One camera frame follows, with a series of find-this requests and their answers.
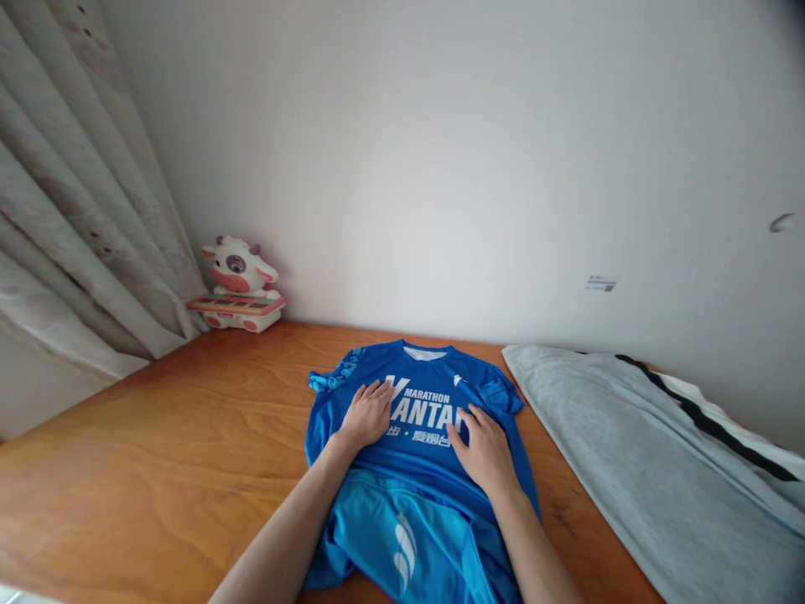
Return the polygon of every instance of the black stripe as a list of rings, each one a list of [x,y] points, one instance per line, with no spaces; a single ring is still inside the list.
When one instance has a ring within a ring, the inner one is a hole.
[[[727,432],[724,426],[719,424],[714,419],[711,419],[707,415],[705,415],[702,409],[692,400],[689,400],[684,396],[680,396],[673,390],[669,389],[668,386],[666,386],[665,383],[662,381],[662,379],[656,373],[649,370],[649,368],[646,367],[643,363],[635,361],[633,358],[627,357],[626,355],[615,355],[615,356],[620,360],[627,362],[630,365],[634,365],[635,367],[643,371],[643,373],[646,374],[646,377],[651,380],[652,384],[660,388],[668,396],[673,397],[677,401],[679,401],[682,411],[684,411],[686,414],[688,414],[688,416],[690,416],[690,419],[693,420],[693,423],[696,424],[696,427],[699,428],[702,432],[724,443],[730,449],[732,449],[732,451],[743,457],[748,462],[755,464],[756,466],[762,468],[763,470],[766,470],[776,479],[787,482],[800,482],[796,476],[794,476],[791,472],[786,470],[786,468],[784,468],[783,466],[780,466],[774,461],[765,458],[756,450],[750,449],[748,446],[745,446],[743,443],[741,443],[732,434]]]

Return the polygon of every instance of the forearm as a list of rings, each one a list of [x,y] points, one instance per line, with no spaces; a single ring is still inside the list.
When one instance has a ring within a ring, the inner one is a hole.
[[[523,601],[582,602],[519,484],[499,489],[490,501]]]
[[[293,602],[357,449],[334,434],[230,570],[210,604]]]

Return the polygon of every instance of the white wall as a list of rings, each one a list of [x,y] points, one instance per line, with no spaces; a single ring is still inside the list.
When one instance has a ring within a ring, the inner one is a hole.
[[[192,243],[262,242],[292,317],[624,352],[805,451],[775,0],[104,7]]]
[[[20,436],[112,383],[51,356],[3,321],[0,361],[0,441]]]

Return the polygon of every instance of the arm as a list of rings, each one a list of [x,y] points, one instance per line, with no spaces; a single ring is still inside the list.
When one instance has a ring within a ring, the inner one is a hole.
[[[537,514],[520,488],[506,434],[483,410],[459,409],[470,430],[465,445],[448,425],[450,444],[467,474],[489,498],[525,602],[582,602],[568,572],[548,541]]]
[[[296,600],[346,471],[358,451],[388,429],[391,395],[390,382],[358,390],[340,430],[226,575],[210,604]]]

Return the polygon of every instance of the toy keyboard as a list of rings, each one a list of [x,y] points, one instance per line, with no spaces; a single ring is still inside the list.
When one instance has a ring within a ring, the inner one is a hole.
[[[247,298],[210,294],[201,296],[187,303],[190,310],[199,312],[227,313],[230,315],[268,316],[285,307],[285,298],[269,300],[265,298]]]

